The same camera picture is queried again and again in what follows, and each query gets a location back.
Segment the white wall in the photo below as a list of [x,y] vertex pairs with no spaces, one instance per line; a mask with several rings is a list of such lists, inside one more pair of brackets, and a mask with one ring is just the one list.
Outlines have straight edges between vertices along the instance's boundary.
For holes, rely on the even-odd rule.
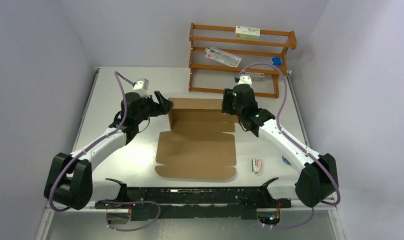
[[0,239],[34,239],[94,69],[58,0],[0,1]]
[[135,67],[188,67],[192,22],[293,30],[292,66],[328,1],[61,0],[95,66]]
[[347,239],[404,239],[404,0],[330,0],[292,82]]

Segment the tabletop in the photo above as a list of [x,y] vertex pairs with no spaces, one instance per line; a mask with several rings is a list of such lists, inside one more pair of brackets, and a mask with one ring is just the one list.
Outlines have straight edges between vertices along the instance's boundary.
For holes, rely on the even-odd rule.
[[[112,123],[120,110],[122,95],[114,76],[118,71],[131,81],[140,78],[149,80],[149,93],[159,90],[166,98],[222,99],[222,94],[189,92],[190,69],[186,67],[101,67],[93,85],[86,106],[75,148],[80,149],[100,136]],[[193,73],[193,85],[202,88],[233,88],[235,72],[198,70]],[[132,86],[123,82],[125,92]],[[254,82],[256,92],[273,89],[273,81]],[[256,97],[258,106],[277,113],[282,101],[284,83],[279,79],[279,98]],[[286,104],[280,116],[280,123],[301,142],[305,142],[292,93],[288,91]],[[147,124],[144,121],[140,129]],[[104,160],[93,172],[93,180],[113,178],[129,187],[243,187],[260,186],[271,178],[295,177],[297,172],[282,161],[282,155],[262,139],[235,126],[236,174],[227,180],[175,179],[159,176],[155,172],[155,162],[159,133],[170,130],[168,116],[150,119],[150,125],[127,145]],[[252,172],[251,159],[262,159],[259,173]]]

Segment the robotic arm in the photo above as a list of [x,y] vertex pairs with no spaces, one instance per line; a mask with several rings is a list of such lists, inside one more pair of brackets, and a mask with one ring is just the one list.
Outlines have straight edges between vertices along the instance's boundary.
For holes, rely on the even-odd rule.
[[335,159],[328,153],[321,155],[312,150],[292,136],[283,126],[278,125],[276,117],[271,112],[258,108],[251,85],[252,80],[248,75],[240,76],[233,89],[224,90],[221,111],[237,115],[240,125],[246,131],[251,131],[256,137],[262,138],[280,151],[299,174],[298,179],[278,179],[270,183],[267,190],[271,197],[299,199],[306,206],[314,207],[331,195],[335,188],[327,174],[309,155],[318,160],[338,184]]
[[[139,132],[141,122],[149,120],[149,117],[166,115],[170,111],[173,103],[165,99],[159,91],[154,92],[158,103],[154,102],[147,92],[148,86],[147,79],[139,79],[134,83],[133,90],[125,94],[127,106],[121,101],[121,111],[115,115],[109,128],[101,135],[107,138],[85,152],[68,168],[66,173],[74,174],[72,177],[66,174],[62,176],[54,192],[55,202],[80,210],[91,201],[120,199],[121,196],[127,195],[124,193],[127,192],[125,183],[110,178],[93,181],[92,172],[109,155],[133,140]],[[123,118],[125,120],[119,131],[110,134],[120,125]],[[50,191],[63,168],[89,145],[70,154],[59,153],[53,158],[44,188],[45,198],[49,199]]]

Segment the blue object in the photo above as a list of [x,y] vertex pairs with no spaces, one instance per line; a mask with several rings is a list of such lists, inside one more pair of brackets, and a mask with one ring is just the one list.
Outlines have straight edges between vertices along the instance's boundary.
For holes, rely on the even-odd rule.
[[281,57],[273,57],[271,58],[271,64],[273,64],[274,66],[280,66],[283,64],[283,59]]
[[285,158],[285,156],[281,156],[281,159],[283,159],[283,162],[284,162],[285,164],[287,164],[287,165],[292,165],[292,163],[291,163],[287,158]]

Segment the open cardboard box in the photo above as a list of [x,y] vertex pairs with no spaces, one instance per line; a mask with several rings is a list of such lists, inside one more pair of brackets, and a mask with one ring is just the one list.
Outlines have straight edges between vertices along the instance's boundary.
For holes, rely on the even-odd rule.
[[182,179],[226,180],[236,169],[238,118],[221,113],[222,99],[170,98],[171,131],[159,134],[155,171]]

